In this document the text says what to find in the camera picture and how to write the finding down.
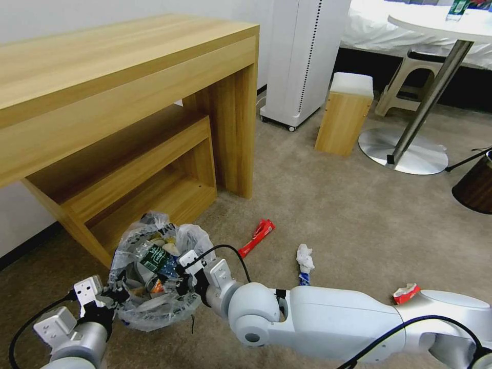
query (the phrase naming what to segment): floor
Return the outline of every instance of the floor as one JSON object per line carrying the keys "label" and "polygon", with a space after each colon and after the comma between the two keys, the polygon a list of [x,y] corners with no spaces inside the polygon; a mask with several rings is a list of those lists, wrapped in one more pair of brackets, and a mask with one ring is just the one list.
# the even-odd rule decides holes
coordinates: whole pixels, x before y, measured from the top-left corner
{"label": "floor", "polygon": [[[396,110],[380,118],[372,110],[363,129],[404,127],[411,117]],[[257,122],[254,197],[220,192],[196,221],[211,240],[240,247],[267,217],[277,228],[245,261],[252,279],[269,287],[297,285],[296,249],[307,243],[313,248],[316,286],[359,290],[390,303],[396,288],[417,282],[490,301],[491,218],[461,206],[450,191],[470,166],[412,176],[375,164],[358,147],[349,158],[314,151],[321,116],[318,111],[294,133]],[[422,130],[448,147],[450,162],[469,156],[471,148],[490,145],[491,132],[491,115],[443,106],[433,110]],[[237,260],[227,250],[218,254],[244,280]],[[72,283],[93,274],[105,279],[107,271],[63,230],[0,272],[0,367],[8,366],[7,347],[17,328]],[[16,352],[26,369],[49,358],[33,332],[21,337]],[[282,347],[243,347],[227,323],[204,306],[196,312],[193,335],[190,321],[148,334],[116,322],[107,360],[109,368],[317,369],[339,364]],[[397,354],[379,367],[444,366],[430,355]]]}

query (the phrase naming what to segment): trash bag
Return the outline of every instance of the trash bag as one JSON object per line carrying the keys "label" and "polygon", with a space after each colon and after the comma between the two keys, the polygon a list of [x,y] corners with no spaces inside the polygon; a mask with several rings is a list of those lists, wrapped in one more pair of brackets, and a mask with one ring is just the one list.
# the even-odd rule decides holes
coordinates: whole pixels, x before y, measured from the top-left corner
{"label": "trash bag", "polygon": [[[176,273],[177,259],[189,250],[201,255],[212,247],[199,226],[174,225],[167,214],[144,214],[122,235],[109,272],[109,289],[123,287],[130,295],[116,310],[119,319],[149,332],[189,318],[201,300]],[[214,258],[211,252],[204,260]]]}

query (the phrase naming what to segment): trash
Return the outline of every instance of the trash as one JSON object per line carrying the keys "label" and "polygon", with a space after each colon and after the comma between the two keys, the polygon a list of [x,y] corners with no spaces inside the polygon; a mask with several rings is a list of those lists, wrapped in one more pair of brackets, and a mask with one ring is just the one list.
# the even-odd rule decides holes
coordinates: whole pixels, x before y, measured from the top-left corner
{"label": "trash", "polygon": [[[189,318],[201,299],[176,272],[177,259],[189,250],[201,255],[212,247],[199,226],[174,225],[166,214],[144,214],[121,237],[109,272],[109,288],[129,294],[116,310],[118,317],[145,332]],[[203,260],[214,258],[211,252]]]}
{"label": "trash", "polygon": [[409,301],[412,297],[420,292],[420,287],[416,283],[407,283],[406,287],[398,288],[393,293],[393,300],[400,305]]}
{"label": "trash", "polygon": [[258,245],[265,236],[275,229],[275,225],[269,219],[262,219],[260,224],[253,234],[253,238],[246,245],[241,247],[238,251],[241,257],[244,259],[246,255]]}
{"label": "trash", "polygon": [[313,249],[308,249],[305,243],[301,243],[297,249],[296,260],[299,263],[301,274],[299,274],[299,285],[310,285],[309,273],[314,269],[311,253]]}

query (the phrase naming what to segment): white bedsheet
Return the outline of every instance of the white bedsheet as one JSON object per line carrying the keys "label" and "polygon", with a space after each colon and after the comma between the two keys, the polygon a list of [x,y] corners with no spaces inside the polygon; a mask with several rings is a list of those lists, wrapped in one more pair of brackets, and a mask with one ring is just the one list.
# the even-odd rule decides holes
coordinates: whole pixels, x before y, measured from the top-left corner
{"label": "white bedsheet", "polygon": [[[429,12],[439,11],[440,8],[433,5],[409,5],[385,0],[352,0],[341,47],[395,56],[406,55],[409,48],[425,53],[448,55],[455,42],[454,39],[408,31],[387,20],[389,13],[394,10],[404,7],[405,11],[412,12],[423,6],[427,7]],[[474,44],[464,64],[492,70],[492,45]]]}

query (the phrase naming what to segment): red packaging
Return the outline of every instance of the red packaging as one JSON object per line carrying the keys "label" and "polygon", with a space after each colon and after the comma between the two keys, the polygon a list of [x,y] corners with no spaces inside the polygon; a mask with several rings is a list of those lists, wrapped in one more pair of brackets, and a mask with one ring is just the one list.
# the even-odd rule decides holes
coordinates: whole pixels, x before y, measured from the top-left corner
{"label": "red packaging", "polygon": [[409,301],[412,297],[420,292],[420,286],[416,283],[407,283],[406,287],[402,287],[393,293],[393,299],[396,304],[400,305]]}
{"label": "red packaging", "polygon": [[246,245],[241,247],[238,251],[241,257],[244,259],[246,255],[258,245],[265,236],[275,229],[275,225],[269,219],[262,219],[260,224],[253,234],[253,238]]}

